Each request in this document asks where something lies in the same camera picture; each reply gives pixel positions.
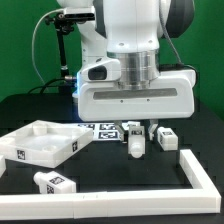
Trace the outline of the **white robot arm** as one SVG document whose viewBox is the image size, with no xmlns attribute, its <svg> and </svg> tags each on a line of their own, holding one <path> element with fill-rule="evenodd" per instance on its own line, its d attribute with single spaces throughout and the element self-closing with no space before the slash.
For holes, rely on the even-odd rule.
<svg viewBox="0 0 224 224">
<path fill-rule="evenodd" d="M 187 118 L 194 113 L 196 72 L 179 61 L 159 69 L 159 40 L 192 23 L 194 0 L 57 0 L 79 17 L 83 65 L 78 115 L 83 121 Z"/>
</svg>

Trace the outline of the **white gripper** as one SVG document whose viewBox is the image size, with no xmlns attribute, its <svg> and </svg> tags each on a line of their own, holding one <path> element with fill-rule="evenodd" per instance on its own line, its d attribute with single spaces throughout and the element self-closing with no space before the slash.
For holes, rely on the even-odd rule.
<svg viewBox="0 0 224 224">
<path fill-rule="evenodd" d="M 154 139 L 157 119 L 187 118 L 194 113 L 194 70 L 164 71 L 145 90 L 120 90 L 116 81 L 85 82 L 79 89 L 78 114 L 83 121 L 114 121 L 122 142 L 127 131 L 120 120 L 151 119 Z"/>
</svg>

